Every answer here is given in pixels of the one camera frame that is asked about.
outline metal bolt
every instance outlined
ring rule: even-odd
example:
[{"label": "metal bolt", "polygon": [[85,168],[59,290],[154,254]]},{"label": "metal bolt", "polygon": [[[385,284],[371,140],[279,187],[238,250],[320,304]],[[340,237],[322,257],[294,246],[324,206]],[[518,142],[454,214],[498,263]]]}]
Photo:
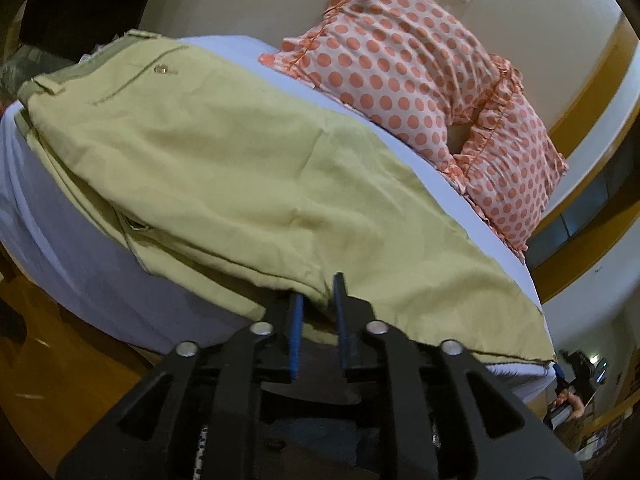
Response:
[{"label": "metal bolt", "polygon": [[183,341],[175,348],[175,352],[180,357],[193,357],[198,353],[198,345],[191,341]]},{"label": "metal bolt", "polygon": [[367,332],[375,335],[382,335],[389,332],[389,325],[384,321],[375,320],[367,323]]},{"label": "metal bolt", "polygon": [[249,330],[255,335],[270,335],[273,333],[273,325],[266,321],[258,321],[252,324]]},{"label": "metal bolt", "polygon": [[460,355],[462,351],[465,349],[459,342],[455,339],[447,339],[440,345],[442,351],[448,355]]}]

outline person's hand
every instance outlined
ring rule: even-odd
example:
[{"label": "person's hand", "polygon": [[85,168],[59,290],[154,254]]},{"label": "person's hand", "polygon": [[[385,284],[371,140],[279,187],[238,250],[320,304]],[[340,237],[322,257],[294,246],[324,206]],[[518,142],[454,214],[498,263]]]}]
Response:
[{"label": "person's hand", "polygon": [[574,410],[567,420],[575,420],[584,415],[584,404],[582,399],[575,394],[569,393],[568,390],[562,390],[556,400],[553,402],[553,407],[556,408],[564,403],[568,403]]}]

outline mattress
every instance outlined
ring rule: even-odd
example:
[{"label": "mattress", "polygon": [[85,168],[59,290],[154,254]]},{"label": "mattress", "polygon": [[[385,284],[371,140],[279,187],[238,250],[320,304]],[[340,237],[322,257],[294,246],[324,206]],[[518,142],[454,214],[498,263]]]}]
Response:
[{"label": "mattress", "polygon": [[[412,168],[444,211],[538,306],[531,276],[514,254],[476,216],[444,178],[409,147],[356,112],[304,84],[258,63],[275,49],[246,36],[207,36],[183,41],[211,50],[266,79],[277,88],[324,108],[353,115]],[[215,307],[175,283],[146,274],[126,249],[105,238],[68,202],[18,133],[10,106],[1,123],[4,182],[0,185],[0,237],[27,275],[85,322],[124,342],[168,352],[182,340],[206,346],[226,340],[247,320]],[[306,363],[324,386],[339,375],[325,352],[308,346]],[[506,364],[490,367],[524,400],[554,378],[549,368]]]}]

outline belt loop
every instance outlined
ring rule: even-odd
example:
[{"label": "belt loop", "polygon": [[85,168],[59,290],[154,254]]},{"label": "belt loop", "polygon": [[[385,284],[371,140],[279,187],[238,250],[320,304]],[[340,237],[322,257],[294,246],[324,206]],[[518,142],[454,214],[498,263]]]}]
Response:
[{"label": "belt loop", "polygon": [[37,75],[36,77],[31,78],[31,80],[41,88],[44,88],[50,95],[58,95],[65,89],[64,85],[56,83],[53,79],[49,79],[45,75]]},{"label": "belt loop", "polygon": [[158,38],[162,38],[161,34],[156,34],[155,32],[147,32],[146,30],[137,30],[136,28],[132,28],[131,30],[125,33],[125,36],[135,36],[137,38],[146,38],[148,40],[157,40]]}]

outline polka dot pillowcase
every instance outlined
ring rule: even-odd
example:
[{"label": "polka dot pillowcase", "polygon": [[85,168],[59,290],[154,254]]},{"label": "polka dot pillowcase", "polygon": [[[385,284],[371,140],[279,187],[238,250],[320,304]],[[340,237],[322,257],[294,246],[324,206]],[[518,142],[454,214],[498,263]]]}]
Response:
[{"label": "polka dot pillowcase", "polygon": [[568,166],[524,97],[520,72],[494,59],[502,79],[454,157],[476,212],[522,257]]},{"label": "polka dot pillowcase", "polygon": [[330,0],[322,23],[260,62],[359,110],[460,191],[447,126],[470,122],[500,79],[476,37],[433,0]]}]

